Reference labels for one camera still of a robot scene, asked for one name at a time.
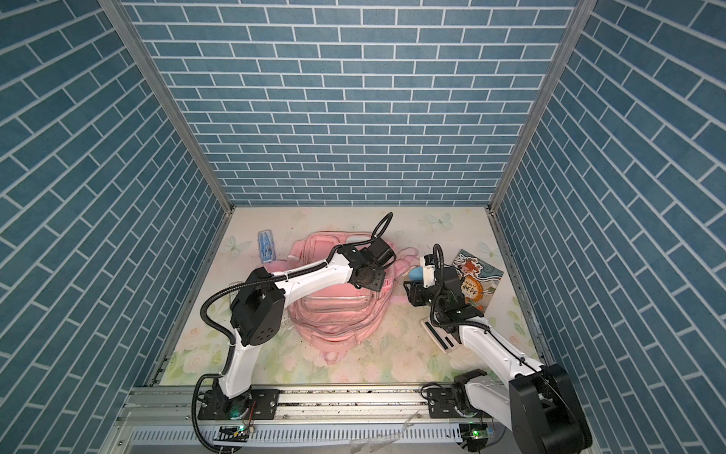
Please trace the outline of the colourful picture book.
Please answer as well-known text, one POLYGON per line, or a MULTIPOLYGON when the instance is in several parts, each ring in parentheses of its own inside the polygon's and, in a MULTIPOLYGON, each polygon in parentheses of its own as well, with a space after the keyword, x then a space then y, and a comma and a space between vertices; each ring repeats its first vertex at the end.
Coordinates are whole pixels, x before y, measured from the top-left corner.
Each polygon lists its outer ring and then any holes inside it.
POLYGON ((465 250, 460 250, 455 256, 453 266, 461 275, 461 291, 465 301, 485 312, 504 272, 465 250))

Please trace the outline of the pink student backpack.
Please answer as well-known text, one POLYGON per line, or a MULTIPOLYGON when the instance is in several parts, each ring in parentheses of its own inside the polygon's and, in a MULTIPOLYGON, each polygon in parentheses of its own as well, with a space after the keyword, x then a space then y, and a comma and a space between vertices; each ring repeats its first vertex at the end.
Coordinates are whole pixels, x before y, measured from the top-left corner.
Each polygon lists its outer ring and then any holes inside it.
MULTIPOLYGON (((315 232, 293 243, 285 260, 264 266, 268 272, 283 272, 320 261, 338 244, 368 238, 359 232, 315 232)), ((393 288, 401 277, 420 263, 419 252, 406 248, 386 270, 379 292, 342 284, 312 293, 287 308, 289 319, 300 335, 320 353, 329 365, 336 364, 347 352, 374 334, 391 302, 393 288)))

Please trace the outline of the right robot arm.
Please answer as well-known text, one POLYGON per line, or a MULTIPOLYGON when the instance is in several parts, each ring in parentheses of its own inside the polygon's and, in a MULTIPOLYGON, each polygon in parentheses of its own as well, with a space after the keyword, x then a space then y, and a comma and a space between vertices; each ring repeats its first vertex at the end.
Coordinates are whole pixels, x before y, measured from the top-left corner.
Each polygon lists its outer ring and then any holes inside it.
POLYGON ((480 357, 501 381, 482 370, 455 378, 456 407, 484 412, 512 432, 523 453, 580 453, 593 436, 569 375, 557 364, 527 356, 466 303, 461 278, 449 266, 417 267, 404 282, 412 306, 429 307, 429 323, 480 357))

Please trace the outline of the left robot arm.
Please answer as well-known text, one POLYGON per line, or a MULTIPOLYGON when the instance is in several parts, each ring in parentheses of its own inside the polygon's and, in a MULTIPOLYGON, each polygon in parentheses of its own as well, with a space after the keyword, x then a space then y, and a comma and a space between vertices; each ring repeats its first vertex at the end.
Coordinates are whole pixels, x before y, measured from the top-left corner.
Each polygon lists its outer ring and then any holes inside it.
POLYGON ((199 380, 212 382, 206 393, 195 391, 208 419, 239 420, 250 416, 251 374, 261 346, 279 331, 292 303, 336 285, 381 291, 386 270, 396 260, 383 238, 337 245, 325 259, 285 272, 260 267, 248 279, 214 293, 200 308, 200 319, 223 334, 229 350, 219 374, 199 380))

